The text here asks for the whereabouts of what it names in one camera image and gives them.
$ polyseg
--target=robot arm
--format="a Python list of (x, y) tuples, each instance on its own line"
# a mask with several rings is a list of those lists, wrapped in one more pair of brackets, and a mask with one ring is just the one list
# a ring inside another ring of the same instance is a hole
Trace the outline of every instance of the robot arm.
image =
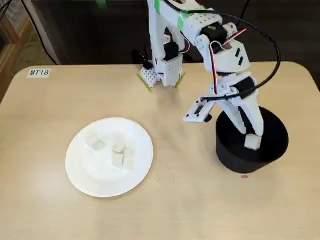
[[(184, 4), (169, 1), (186, 11), (203, 8), (194, 0), (185, 0)], [(208, 93), (203, 97), (233, 95), (257, 84), (250, 72), (236, 74), (247, 70), (250, 62), (244, 45), (235, 40), (240, 32), (233, 23), (222, 25), (223, 19), (217, 14), (183, 14), (174, 10), (163, 0), (148, 0), (148, 6), (153, 68), (142, 69), (141, 76), (151, 88), (160, 80), (165, 86), (172, 87), (179, 81), (183, 63), (183, 55), (180, 52), (185, 48), (184, 36), (197, 47), (208, 72), (215, 71), (225, 75), (216, 85), (211, 85)], [(165, 35), (166, 28), (171, 32), (172, 40)], [(239, 111), (241, 107), (257, 136), (254, 143), (246, 147), (257, 150), (264, 132), (264, 122), (257, 103), (257, 95), (256, 90), (230, 100), (202, 101), (202, 97), (199, 97), (185, 115), (184, 120), (186, 122), (207, 122), (211, 109), (215, 104), (219, 104), (237, 129), (242, 134), (246, 134), (247, 129)]]

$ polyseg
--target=table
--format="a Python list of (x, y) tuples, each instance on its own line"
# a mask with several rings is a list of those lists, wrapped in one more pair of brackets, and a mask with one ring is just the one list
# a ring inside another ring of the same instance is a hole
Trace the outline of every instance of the table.
[[(253, 63), (262, 81), (274, 62)], [(19, 72), (0, 105), (0, 239), (315, 240), (320, 237), (320, 94), (302, 66), (285, 62), (260, 91), (286, 125), (289, 147), (242, 178), (215, 153), (215, 120), (183, 116), (212, 74), (185, 64), (179, 86), (150, 93), (136, 65), (52, 66), (49, 78)], [(129, 193), (94, 198), (65, 172), (73, 137), (108, 117), (140, 123), (154, 143), (146, 179)]]

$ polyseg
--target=label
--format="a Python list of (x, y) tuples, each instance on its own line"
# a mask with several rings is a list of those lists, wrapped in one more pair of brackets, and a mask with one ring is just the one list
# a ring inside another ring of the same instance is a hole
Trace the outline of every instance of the label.
[(27, 78), (47, 79), (50, 75), (51, 68), (31, 68)]

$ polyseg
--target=black wire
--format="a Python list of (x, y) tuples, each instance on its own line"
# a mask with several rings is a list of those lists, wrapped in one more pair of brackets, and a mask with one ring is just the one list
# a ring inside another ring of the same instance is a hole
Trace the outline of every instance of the black wire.
[[(240, 18), (241, 18), (241, 19), (244, 19), (244, 16), (245, 16), (245, 14), (246, 14), (246, 11), (247, 11), (247, 8), (248, 8), (248, 6), (249, 6), (250, 1), (251, 1), (251, 0), (247, 0), (247, 1), (246, 1), (245, 5), (244, 5), (244, 8), (243, 8), (243, 10), (242, 10), (242, 13), (241, 13), (241, 15), (240, 15)], [(238, 21), (238, 22), (237, 22), (237, 24), (236, 24), (236, 27), (237, 27), (237, 28), (239, 27), (240, 23), (241, 23), (241, 21)]]
[(255, 90), (261, 88), (262, 86), (264, 86), (265, 84), (267, 84), (277, 73), (277, 71), (280, 68), (281, 65), (281, 53), (279, 50), (279, 47), (277, 45), (277, 43), (265, 32), (263, 32), (261, 29), (259, 29), (258, 27), (254, 26), (253, 24), (237, 17), (237, 16), (233, 16), (224, 12), (220, 12), (220, 11), (212, 11), (212, 10), (191, 10), (191, 11), (186, 11), (186, 10), (182, 10), (178, 7), (176, 7), (175, 5), (173, 5), (169, 0), (163, 0), (165, 3), (167, 3), (171, 8), (173, 8), (174, 10), (184, 13), (184, 14), (217, 14), (217, 15), (221, 15), (221, 16), (225, 16), (225, 17), (229, 17), (231, 19), (240, 21), (244, 24), (246, 24), (247, 26), (251, 27), (252, 29), (256, 30), (259, 34), (261, 34), (262, 36), (264, 36), (265, 38), (267, 38), (269, 40), (269, 42), (272, 43), (275, 51), (276, 51), (276, 65), (272, 71), (272, 73), (261, 83), (259, 83), (258, 85), (239, 92), (237, 94), (233, 94), (233, 95), (229, 95), (229, 96), (216, 96), (216, 97), (202, 97), (201, 101), (218, 101), (218, 100), (229, 100), (229, 99), (233, 99), (233, 98), (237, 98), (237, 97), (241, 97), (241, 96), (245, 96), (245, 95), (249, 95), (251, 93), (253, 93)]
[(2, 16), (0, 17), (0, 22), (2, 21), (2, 19), (4, 19), (7, 11), (8, 11), (8, 8), (10, 6), (10, 4), (12, 3), (13, 0), (9, 0), (7, 1), (1, 8), (0, 8), (0, 13), (3, 11), (3, 14)]
[(25, 8), (26, 12), (28, 13), (28, 15), (29, 15), (30, 19), (31, 19), (31, 22), (32, 22), (32, 24), (33, 24), (33, 26), (34, 26), (34, 28), (35, 28), (36, 33), (37, 33), (37, 34), (38, 34), (38, 36), (39, 36), (39, 39), (40, 39), (41, 45), (42, 45), (42, 47), (43, 47), (43, 49), (44, 49), (44, 51), (45, 51), (46, 55), (50, 58), (50, 60), (51, 60), (55, 65), (58, 65), (58, 64), (57, 64), (57, 62), (54, 60), (54, 58), (53, 58), (53, 57), (49, 54), (49, 52), (47, 51), (46, 46), (45, 46), (45, 43), (44, 43), (44, 41), (43, 41), (43, 40), (42, 40), (42, 38), (41, 38), (41, 35), (40, 35), (40, 32), (39, 32), (39, 29), (38, 29), (38, 27), (37, 27), (37, 25), (36, 25), (36, 23), (35, 23), (34, 19), (32, 18), (32, 16), (31, 16), (31, 14), (30, 14), (30, 12), (29, 12), (29, 10), (28, 10), (28, 8), (27, 8), (27, 6), (26, 6), (26, 4), (25, 4), (24, 0), (21, 0), (21, 2), (22, 2), (22, 5), (24, 6), (24, 8)]

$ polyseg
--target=black cylinder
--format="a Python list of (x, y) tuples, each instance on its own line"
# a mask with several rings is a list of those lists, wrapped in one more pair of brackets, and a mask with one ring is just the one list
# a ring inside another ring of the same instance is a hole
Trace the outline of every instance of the black cylinder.
[[(245, 147), (246, 135), (241, 134), (222, 112), (216, 121), (216, 153), (224, 166), (233, 172), (252, 173), (281, 158), (288, 149), (289, 135), (282, 121), (269, 110), (260, 107), (264, 134), (258, 150)], [(254, 134), (250, 121), (240, 109), (247, 134)]]

